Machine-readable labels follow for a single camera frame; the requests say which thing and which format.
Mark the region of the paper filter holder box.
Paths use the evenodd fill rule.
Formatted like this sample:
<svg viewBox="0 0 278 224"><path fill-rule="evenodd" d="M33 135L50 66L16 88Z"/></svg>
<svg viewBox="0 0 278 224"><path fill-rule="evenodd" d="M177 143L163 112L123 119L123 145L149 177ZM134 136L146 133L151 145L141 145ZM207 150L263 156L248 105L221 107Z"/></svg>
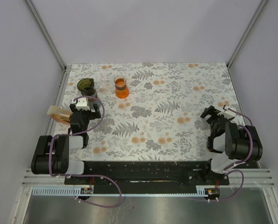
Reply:
<svg viewBox="0 0 278 224"><path fill-rule="evenodd" d="M65 110L60 107L51 105L48 109L47 114L56 122L63 124L70 124L70 115L72 112L70 110Z"/></svg>

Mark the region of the clear glass dripper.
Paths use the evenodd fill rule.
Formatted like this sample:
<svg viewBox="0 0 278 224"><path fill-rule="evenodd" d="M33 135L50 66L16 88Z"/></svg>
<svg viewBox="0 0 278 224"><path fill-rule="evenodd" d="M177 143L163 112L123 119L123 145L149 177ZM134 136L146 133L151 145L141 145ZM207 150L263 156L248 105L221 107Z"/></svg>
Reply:
<svg viewBox="0 0 278 224"><path fill-rule="evenodd" d="M101 74L98 78L99 92L104 94L114 93L114 76L112 73Z"/></svg>

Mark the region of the orange glass carafe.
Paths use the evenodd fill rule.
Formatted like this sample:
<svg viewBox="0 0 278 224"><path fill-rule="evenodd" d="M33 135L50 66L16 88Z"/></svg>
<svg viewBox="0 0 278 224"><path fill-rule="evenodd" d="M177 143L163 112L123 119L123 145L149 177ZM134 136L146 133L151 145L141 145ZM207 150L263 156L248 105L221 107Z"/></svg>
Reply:
<svg viewBox="0 0 278 224"><path fill-rule="evenodd" d="M116 76L114 78L115 94L118 98L124 99L129 96L129 89L127 87L127 78L124 76Z"/></svg>

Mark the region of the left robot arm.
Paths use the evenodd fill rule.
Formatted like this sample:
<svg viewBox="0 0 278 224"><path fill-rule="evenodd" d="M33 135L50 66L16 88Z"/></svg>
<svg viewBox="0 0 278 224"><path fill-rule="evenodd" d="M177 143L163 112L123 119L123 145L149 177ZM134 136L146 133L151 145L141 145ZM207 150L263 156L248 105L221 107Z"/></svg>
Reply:
<svg viewBox="0 0 278 224"><path fill-rule="evenodd" d="M52 137L39 137L31 161L31 171L35 175L75 175L80 184L87 184L91 179L90 171L84 169L84 162L70 159L70 151L86 148L89 142L87 134L91 120L100 119L99 104L93 107L71 104L68 134Z"/></svg>

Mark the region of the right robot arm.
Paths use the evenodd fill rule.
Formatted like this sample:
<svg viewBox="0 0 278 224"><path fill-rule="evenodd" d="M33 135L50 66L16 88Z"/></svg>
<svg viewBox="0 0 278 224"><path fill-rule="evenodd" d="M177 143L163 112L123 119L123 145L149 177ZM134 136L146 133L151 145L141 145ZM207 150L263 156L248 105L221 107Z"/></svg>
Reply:
<svg viewBox="0 0 278 224"><path fill-rule="evenodd" d="M203 181L214 184L219 175L240 164L259 161L263 155L263 146L256 128L249 117L228 106L220 111L214 106L206 107L201 118L210 124L207 149L215 153L207 162L202 173Z"/></svg>

